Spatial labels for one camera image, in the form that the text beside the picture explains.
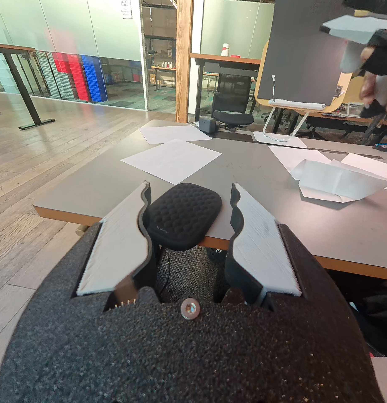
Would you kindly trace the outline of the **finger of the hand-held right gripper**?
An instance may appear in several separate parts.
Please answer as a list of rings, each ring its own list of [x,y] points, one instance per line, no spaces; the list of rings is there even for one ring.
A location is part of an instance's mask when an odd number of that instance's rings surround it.
[[[376,31],[387,29],[387,18],[344,15],[324,22],[319,29],[337,38],[367,44]]]

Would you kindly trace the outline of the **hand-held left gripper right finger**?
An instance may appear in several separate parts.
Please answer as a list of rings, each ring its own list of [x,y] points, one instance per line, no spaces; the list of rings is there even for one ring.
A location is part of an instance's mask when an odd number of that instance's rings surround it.
[[[231,188],[233,228],[226,256],[225,278],[241,290],[249,305],[262,305],[267,293],[300,297],[301,287],[278,222],[241,185]]]

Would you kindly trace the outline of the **dark bag under desk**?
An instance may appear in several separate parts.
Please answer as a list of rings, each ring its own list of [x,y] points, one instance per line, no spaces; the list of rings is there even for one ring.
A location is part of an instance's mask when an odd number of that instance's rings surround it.
[[[371,352],[387,357],[387,280],[357,280],[348,298]]]

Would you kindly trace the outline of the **wooden desk with black legs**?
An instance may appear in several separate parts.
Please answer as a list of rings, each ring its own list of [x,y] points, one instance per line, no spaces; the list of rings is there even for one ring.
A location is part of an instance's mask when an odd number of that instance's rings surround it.
[[[195,119],[198,121],[200,117],[200,101],[203,73],[221,73],[228,75],[247,76],[257,78],[261,61],[259,59],[250,58],[235,58],[229,56],[218,56],[208,54],[191,53],[199,70],[196,74],[197,84],[196,89],[196,104],[195,104]]]

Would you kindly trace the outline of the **standing desk with black leg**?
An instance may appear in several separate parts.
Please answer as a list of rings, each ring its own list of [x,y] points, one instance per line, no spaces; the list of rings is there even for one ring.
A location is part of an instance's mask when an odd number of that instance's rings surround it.
[[[35,109],[35,106],[26,89],[26,86],[20,76],[20,73],[15,65],[14,59],[12,57],[12,54],[22,54],[25,52],[35,52],[35,51],[36,51],[35,48],[0,43],[0,53],[4,56],[4,58],[8,64],[9,70],[19,89],[22,100],[24,101],[25,106],[33,120],[33,124],[27,124],[27,125],[20,126],[19,129],[22,131],[55,122],[55,119],[46,119],[46,120],[40,119],[40,117],[37,113],[37,110]]]

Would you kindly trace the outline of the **person's right hand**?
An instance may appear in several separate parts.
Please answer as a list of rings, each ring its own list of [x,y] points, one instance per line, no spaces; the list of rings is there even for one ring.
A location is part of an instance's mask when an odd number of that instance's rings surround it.
[[[365,47],[361,53],[361,63],[364,64],[373,54],[375,47]],[[371,104],[375,99],[375,83],[377,75],[367,71],[359,94],[364,104]]]

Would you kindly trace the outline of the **black textured wrist pad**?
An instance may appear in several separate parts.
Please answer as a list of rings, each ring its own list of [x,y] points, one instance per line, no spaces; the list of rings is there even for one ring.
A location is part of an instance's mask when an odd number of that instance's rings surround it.
[[[148,206],[143,223],[152,241],[186,251],[205,237],[221,207],[222,199],[215,191],[181,183]]]

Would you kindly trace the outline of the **white paper sheet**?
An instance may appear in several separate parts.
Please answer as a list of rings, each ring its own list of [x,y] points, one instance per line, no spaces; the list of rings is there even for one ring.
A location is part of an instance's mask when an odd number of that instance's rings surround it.
[[[176,139],[186,142],[212,139],[191,125],[141,127],[139,131],[148,144],[164,144]]]
[[[367,171],[371,174],[375,174],[387,180],[387,163],[380,162],[376,159],[371,159],[367,157],[360,156],[358,154],[348,154],[341,161],[342,164],[346,164],[356,169],[361,169]],[[373,184],[366,184],[365,180],[362,182],[358,182],[357,180],[346,179],[345,184],[341,184],[339,189],[343,192],[344,196],[352,198],[354,200],[361,199],[367,197],[375,193],[378,190],[378,187]]]
[[[292,174],[292,171],[295,170],[296,166],[303,160],[316,161],[325,164],[331,163],[329,158],[313,149],[279,147],[274,145],[270,145],[269,148],[295,179],[299,179],[300,177],[296,173]]]
[[[220,155],[212,149],[175,139],[121,161],[176,185]]]

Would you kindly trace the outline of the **white board stand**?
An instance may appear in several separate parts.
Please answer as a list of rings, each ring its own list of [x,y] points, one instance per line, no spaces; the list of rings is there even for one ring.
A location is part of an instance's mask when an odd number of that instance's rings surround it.
[[[270,144],[270,145],[281,145],[281,146],[286,146],[286,147],[291,147],[291,148],[302,148],[306,149],[307,146],[305,143],[298,137],[295,136],[297,134],[299,128],[303,124],[303,122],[307,119],[309,113],[311,111],[322,111],[326,105],[322,103],[303,103],[303,102],[293,102],[293,101],[287,101],[283,99],[277,99],[277,98],[272,98],[268,101],[268,104],[273,106],[273,109],[268,116],[267,122],[263,128],[262,132],[256,131],[253,132],[253,137],[255,141],[263,144]],[[281,134],[276,134],[276,133],[267,133],[267,123],[270,121],[272,117],[272,113],[277,107],[281,108],[289,108],[292,107],[293,109],[302,109],[306,110],[305,115],[303,116],[302,120],[300,123],[296,126],[294,131],[290,135],[281,135]]]

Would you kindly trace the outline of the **black office chair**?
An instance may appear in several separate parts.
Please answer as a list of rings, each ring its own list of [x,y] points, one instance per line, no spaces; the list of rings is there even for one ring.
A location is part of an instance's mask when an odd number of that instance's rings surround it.
[[[256,100],[253,100],[250,113],[246,113],[250,90],[251,77],[220,73],[217,90],[213,95],[211,117],[228,128],[252,124]]]

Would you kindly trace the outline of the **small black charger box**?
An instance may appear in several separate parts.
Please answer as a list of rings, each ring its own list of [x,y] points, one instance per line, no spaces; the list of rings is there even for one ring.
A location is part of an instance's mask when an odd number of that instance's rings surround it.
[[[198,120],[198,129],[206,134],[216,132],[216,119],[208,116],[201,116]]]

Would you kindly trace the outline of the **stack of blue crates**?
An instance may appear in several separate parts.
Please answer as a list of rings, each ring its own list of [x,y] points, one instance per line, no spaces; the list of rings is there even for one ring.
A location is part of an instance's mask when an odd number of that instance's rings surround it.
[[[92,101],[107,101],[100,59],[96,56],[81,55],[81,61]]]

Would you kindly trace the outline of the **stack of grey crates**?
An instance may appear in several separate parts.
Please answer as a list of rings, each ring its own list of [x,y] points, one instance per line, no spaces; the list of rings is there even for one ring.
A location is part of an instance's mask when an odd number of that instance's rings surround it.
[[[67,95],[58,87],[56,76],[54,75],[54,61],[50,62],[48,54],[43,51],[36,50],[35,57],[39,68],[41,70],[42,77],[45,81],[46,87],[49,91],[51,98],[68,100]]]

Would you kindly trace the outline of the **metal storage shelf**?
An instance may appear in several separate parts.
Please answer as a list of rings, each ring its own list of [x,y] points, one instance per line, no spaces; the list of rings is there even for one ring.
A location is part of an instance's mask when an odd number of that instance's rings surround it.
[[[144,39],[148,84],[155,90],[175,88],[176,38],[145,34]]]

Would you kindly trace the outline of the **wooden post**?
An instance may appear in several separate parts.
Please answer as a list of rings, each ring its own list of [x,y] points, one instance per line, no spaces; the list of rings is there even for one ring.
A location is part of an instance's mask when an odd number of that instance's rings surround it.
[[[177,1],[175,121],[178,123],[187,123],[188,120],[193,9],[193,0]]]

